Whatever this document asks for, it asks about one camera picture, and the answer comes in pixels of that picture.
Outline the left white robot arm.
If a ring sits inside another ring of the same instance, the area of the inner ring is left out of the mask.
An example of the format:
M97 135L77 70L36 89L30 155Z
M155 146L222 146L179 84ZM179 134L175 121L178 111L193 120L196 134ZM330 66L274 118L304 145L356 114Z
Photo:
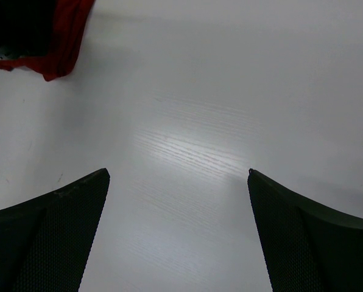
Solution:
M0 47L0 61L1 60L16 60L20 57L18 51L13 50L9 47Z

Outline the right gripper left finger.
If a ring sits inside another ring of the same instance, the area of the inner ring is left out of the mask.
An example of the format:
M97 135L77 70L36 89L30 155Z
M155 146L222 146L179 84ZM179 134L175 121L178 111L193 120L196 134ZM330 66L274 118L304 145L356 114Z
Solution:
M0 291L78 291L110 185L99 169L0 210Z

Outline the black t-shirt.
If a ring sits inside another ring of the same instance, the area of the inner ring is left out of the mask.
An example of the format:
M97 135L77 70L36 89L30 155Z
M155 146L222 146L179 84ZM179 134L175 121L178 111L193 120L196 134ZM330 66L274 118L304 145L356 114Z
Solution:
M19 58L46 55L55 8L49 0L0 0L0 47L18 51Z

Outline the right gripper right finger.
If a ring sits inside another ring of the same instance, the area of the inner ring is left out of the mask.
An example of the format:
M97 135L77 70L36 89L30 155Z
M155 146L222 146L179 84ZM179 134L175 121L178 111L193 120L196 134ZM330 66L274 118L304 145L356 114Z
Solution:
M247 183L273 291L363 291L363 218L254 169Z

